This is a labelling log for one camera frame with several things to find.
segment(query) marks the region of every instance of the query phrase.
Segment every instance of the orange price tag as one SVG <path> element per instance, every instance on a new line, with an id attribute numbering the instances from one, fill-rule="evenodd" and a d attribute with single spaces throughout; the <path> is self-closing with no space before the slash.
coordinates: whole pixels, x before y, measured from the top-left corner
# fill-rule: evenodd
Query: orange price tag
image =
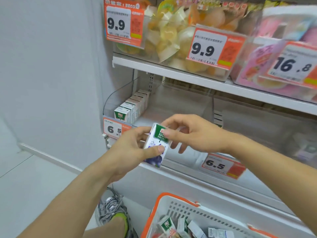
<path id="1" fill-rule="evenodd" d="M 208 154 L 200 169 L 211 174 L 217 172 L 237 180 L 246 170 L 246 167 L 233 158 L 216 153 Z"/>
<path id="2" fill-rule="evenodd" d="M 302 42 L 287 42 L 266 76 L 317 88 L 317 47 Z"/>
<path id="3" fill-rule="evenodd" d="M 106 37 L 133 46 L 142 42 L 144 10 L 131 0 L 104 0 Z"/>
<path id="4" fill-rule="evenodd" d="M 244 36 L 196 27 L 187 59 L 229 70 L 245 41 Z"/>
<path id="5" fill-rule="evenodd" d="M 121 134 L 130 130 L 132 126 L 115 121 L 112 118 L 103 117 L 103 132 L 111 138 L 118 139 Z"/>

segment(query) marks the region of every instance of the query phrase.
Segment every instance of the tile grout line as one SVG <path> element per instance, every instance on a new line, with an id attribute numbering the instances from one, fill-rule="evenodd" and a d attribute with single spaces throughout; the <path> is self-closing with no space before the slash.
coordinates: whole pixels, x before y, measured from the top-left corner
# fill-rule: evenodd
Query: tile grout line
<path id="1" fill-rule="evenodd" d="M 1 177 L 3 177 L 3 176 L 5 176 L 7 173 L 9 173 L 11 170 L 13 170 L 14 168 L 16 168 L 16 167 L 18 167 L 20 164 L 22 164 L 24 161 L 26 161 L 26 160 L 28 160 L 29 158 L 31 158 L 33 155 L 31 155 L 30 157 L 28 157 L 27 159 L 25 159 L 25 160 L 23 160 L 21 163 L 19 163 L 18 165 L 16 165 L 15 167 L 13 167 L 12 169 L 10 169 L 8 172 L 6 172 L 4 175 L 2 175 L 2 176 L 0 176 L 0 178 Z"/>

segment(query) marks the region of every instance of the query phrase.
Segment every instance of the shoe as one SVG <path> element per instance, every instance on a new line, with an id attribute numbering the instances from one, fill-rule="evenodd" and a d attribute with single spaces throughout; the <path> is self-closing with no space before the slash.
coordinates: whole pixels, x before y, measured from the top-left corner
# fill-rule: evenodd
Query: shoe
<path id="1" fill-rule="evenodd" d="M 95 217 L 98 226 L 108 223 L 113 216 L 118 213 L 123 213 L 128 222 L 128 231 L 125 238 L 138 238 L 137 233 L 131 224 L 131 219 L 128 214 L 127 208 L 123 203 L 123 196 L 119 196 L 112 188 L 108 187 L 107 191 L 112 192 L 112 195 L 107 197 L 105 194 L 101 197 L 99 204 L 95 209 Z"/>

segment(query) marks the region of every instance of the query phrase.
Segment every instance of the sock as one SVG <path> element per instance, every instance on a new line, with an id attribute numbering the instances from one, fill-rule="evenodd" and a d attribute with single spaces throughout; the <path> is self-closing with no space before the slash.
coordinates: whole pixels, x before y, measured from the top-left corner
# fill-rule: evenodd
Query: sock
<path id="1" fill-rule="evenodd" d="M 127 217 L 125 216 L 124 213 L 117 213 L 117 214 L 115 214 L 115 215 L 112 217 L 112 219 L 113 219 L 114 217 L 121 217 L 121 218 L 124 219 L 124 222 L 125 222 L 125 234 L 124 234 L 124 237 L 125 237 L 126 234 L 128 233 L 128 228 L 129 228 Z"/>

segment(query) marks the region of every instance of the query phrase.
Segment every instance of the baseboard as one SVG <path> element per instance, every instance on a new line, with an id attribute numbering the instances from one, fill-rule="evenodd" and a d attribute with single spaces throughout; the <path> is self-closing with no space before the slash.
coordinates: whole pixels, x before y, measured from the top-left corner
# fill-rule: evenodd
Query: baseboard
<path id="1" fill-rule="evenodd" d="M 66 170 L 68 170 L 68 171 L 70 171 L 70 172 L 72 172 L 74 174 L 79 175 L 82 172 L 82 170 L 80 168 L 78 168 L 76 166 L 73 166 L 71 164 L 68 164 L 68 163 L 66 163 L 66 162 L 64 162 L 64 161 L 62 161 L 62 160 L 60 160 L 58 158 L 55 158 L 55 157 L 53 157 L 53 156 L 51 156 L 51 155 L 49 155 L 47 153 L 39 151 L 36 148 L 30 147 L 30 146 L 28 146 L 28 145 L 26 145 L 24 143 L 18 143 L 18 147 L 20 149 L 22 149 L 22 150 L 25 150 L 25 151 L 33 154 L 33 155 L 38 156 L 39 158 L 42 158 L 42 159 L 44 159 L 44 160 L 46 160 L 48 162 L 56 164 L 56 165 L 66 169 Z"/>

